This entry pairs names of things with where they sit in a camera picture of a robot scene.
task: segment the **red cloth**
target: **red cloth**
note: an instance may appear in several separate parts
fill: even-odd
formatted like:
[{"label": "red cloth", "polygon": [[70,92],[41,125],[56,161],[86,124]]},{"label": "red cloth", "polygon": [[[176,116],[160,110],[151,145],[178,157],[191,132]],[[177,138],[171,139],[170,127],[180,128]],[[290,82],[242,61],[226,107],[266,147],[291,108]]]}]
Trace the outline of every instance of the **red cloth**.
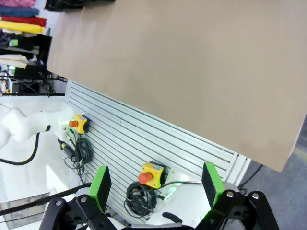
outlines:
[{"label": "red cloth", "polygon": [[33,18],[17,18],[17,17],[3,17],[1,16],[2,21],[7,22],[14,22],[14,23],[27,23],[27,24],[33,24],[33,25],[39,25],[42,27],[46,27],[46,18],[39,18],[39,17],[33,17]]},{"label": "red cloth", "polygon": [[0,0],[2,6],[32,7],[34,3],[35,0]]}]

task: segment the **slotted metal surface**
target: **slotted metal surface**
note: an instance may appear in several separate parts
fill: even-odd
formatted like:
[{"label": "slotted metal surface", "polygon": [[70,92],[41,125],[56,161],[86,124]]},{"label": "slotted metal surface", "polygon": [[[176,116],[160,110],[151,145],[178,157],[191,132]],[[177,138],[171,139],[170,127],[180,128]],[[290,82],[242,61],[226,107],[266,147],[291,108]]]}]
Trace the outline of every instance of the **slotted metal surface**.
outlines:
[{"label": "slotted metal surface", "polygon": [[85,178],[91,179],[98,166],[108,165],[112,180],[108,204],[131,223],[144,223],[144,218],[129,216],[123,202],[145,162],[166,165],[166,172],[176,167],[201,179],[203,163],[210,161],[223,181],[236,185],[250,163],[245,156],[72,81],[66,103],[92,121],[86,136],[94,156],[86,165]]}]

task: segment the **white cloth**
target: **white cloth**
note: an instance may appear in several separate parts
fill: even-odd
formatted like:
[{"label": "white cloth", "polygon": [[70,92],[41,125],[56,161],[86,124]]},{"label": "white cloth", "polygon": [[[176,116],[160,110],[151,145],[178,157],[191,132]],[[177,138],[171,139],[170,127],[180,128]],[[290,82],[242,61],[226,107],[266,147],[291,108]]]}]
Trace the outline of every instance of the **white cloth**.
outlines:
[{"label": "white cloth", "polygon": [[25,68],[29,61],[21,54],[0,55],[0,63],[20,68]]}]

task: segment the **pink cloth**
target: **pink cloth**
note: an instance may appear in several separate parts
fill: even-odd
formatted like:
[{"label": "pink cloth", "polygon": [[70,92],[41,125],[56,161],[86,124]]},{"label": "pink cloth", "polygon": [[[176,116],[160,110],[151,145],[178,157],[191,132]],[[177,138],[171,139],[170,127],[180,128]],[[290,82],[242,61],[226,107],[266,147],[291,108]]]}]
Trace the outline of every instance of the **pink cloth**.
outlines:
[{"label": "pink cloth", "polygon": [[0,0],[2,6],[32,7],[35,0]]}]

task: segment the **yellow cloth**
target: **yellow cloth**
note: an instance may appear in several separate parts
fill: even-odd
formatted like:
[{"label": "yellow cloth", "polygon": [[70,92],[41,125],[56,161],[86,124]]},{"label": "yellow cloth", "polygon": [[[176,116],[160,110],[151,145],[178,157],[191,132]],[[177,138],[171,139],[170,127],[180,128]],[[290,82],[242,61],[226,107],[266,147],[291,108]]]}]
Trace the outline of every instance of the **yellow cloth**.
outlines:
[{"label": "yellow cloth", "polygon": [[43,33],[45,28],[39,25],[27,24],[27,23],[13,23],[0,21],[0,28],[9,29],[9,30],[19,30],[22,32],[30,33]]}]

